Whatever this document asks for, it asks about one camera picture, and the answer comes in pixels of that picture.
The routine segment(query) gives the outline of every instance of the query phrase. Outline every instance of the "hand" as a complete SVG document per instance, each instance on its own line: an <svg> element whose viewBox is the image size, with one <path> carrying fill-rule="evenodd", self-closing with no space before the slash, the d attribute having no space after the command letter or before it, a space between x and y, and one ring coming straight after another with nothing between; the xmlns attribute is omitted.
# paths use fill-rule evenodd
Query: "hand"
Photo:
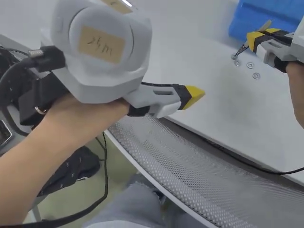
<svg viewBox="0 0 304 228"><path fill-rule="evenodd" d="M289 77L294 114L299 124L304 128L304 66L291 62L286 71Z"/></svg>
<svg viewBox="0 0 304 228"><path fill-rule="evenodd" d="M59 99L30 134L35 140L76 150L127 115L129 104L116 100L108 104L83 104L71 94Z"/></svg>

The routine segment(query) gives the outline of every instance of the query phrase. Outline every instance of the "wrist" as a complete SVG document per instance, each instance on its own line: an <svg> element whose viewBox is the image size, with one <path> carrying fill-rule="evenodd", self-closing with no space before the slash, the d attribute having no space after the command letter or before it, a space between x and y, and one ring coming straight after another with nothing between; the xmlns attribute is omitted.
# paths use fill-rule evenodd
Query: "wrist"
<svg viewBox="0 0 304 228"><path fill-rule="evenodd" d="M48 154L67 154L71 155L76 149L66 143L64 139L60 139L58 134L49 131L44 131L43 128L35 128L24 140L32 148L48 153Z"/></svg>

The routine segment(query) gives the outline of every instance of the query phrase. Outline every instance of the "small metal nut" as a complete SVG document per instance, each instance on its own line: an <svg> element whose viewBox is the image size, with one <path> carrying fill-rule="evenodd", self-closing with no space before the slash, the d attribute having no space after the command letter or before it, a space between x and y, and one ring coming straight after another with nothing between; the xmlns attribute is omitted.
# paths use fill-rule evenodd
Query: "small metal nut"
<svg viewBox="0 0 304 228"><path fill-rule="evenodd" d="M236 60L237 58L238 58L238 57L236 56L236 54L232 54L232 55L231 55L231 59L232 59L232 60Z"/></svg>
<svg viewBox="0 0 304 228"><path fill-rule="evenodd" d="M236 65L237 67L241 65L241 61L236 59L234 60L234 65Z"/></svg>
<svg viewBox="0 0 304 228"><path fill-rule="evenodd" d="M261 78L261 75L260 75L259 73L254 73L254 74L252 75L252 77L253 77L254 79L256 79L256 80L259 80L259 79Z"/></svg>
<svg viewBox="0 0 304 228"><path fill-rule="evenodd" d="M253 68L255 67L255 64L254 64L253 62L248 62L248 63L247 63L247 67L248 67L249 69L253 69Z"/></svg>

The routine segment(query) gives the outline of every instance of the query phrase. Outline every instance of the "metal washer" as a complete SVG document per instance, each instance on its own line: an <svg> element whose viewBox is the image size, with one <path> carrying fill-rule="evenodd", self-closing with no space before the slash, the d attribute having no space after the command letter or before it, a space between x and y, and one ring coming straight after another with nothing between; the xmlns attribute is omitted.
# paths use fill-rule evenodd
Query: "metal washer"
<svg viewBox="0 0 304 228"><path fill-rule="evenodd" d="M255 67L255 64L254 64L253 62L248 62L248 63L247 63L247 67L248 67L249 69L253 69L253 68Z"/></svg>
<svg viewBox="0 0 304 228"><path fill-rule="evenodd" d="M254 73L254 74L252 75L252 77L253 77L254 79L256 79L256 80L259 80L259 79L261 78L261 75L260 75L259 73Z"/></svg>
<svg viewBox="0 0 304 228"><path fill-rule="evenodd" d="M237 67L241 65L241 61L236 59L234 60L234 65L236 65Z"/></svg>

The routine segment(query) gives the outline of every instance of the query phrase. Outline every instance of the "white table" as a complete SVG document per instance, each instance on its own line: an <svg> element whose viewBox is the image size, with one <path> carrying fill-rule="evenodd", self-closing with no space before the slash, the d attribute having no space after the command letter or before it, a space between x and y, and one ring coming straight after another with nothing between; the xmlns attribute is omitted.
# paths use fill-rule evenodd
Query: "white table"
<svg viewBox="0 0 304 228"><path fill-rule="evenodd" d="M1 33L38 48L39 29L50 22L55 2L3 0L0 20L6 23L0 23ZM293 115L287 77L248 53L240 56L239 67L230 59L239 46L227 36L236 0L132 2L153 25L144 80L196 85L207 93L170 120L275 170L303 166L304 130ZM246 67L249 61L254 69ZM252 78L254 72L261 74L260 80ZM304 184L304 173L289 178Z"/></svg>

